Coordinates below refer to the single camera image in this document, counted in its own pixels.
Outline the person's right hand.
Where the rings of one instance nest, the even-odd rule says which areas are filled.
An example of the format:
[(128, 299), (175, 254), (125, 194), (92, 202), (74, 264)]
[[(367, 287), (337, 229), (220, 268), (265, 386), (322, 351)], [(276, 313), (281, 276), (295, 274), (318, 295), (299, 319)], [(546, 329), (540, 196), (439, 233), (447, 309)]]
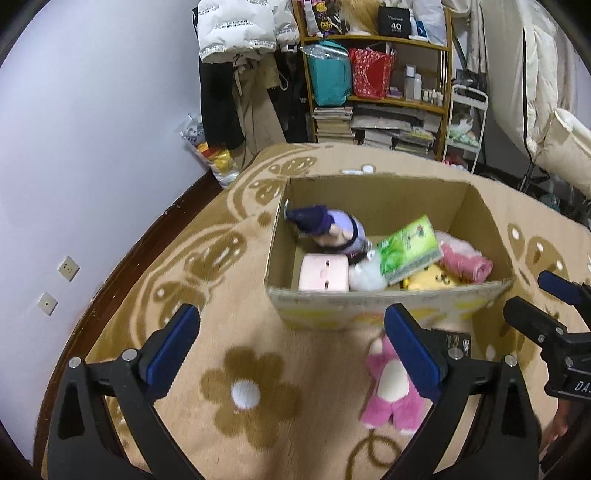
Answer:
[(552, 422), (543, 431), (540, 451), (543, 452), (551, 443), (568, 431), (568, 418), (571, 402), (566, 399), (558, 400), (557, 411)]

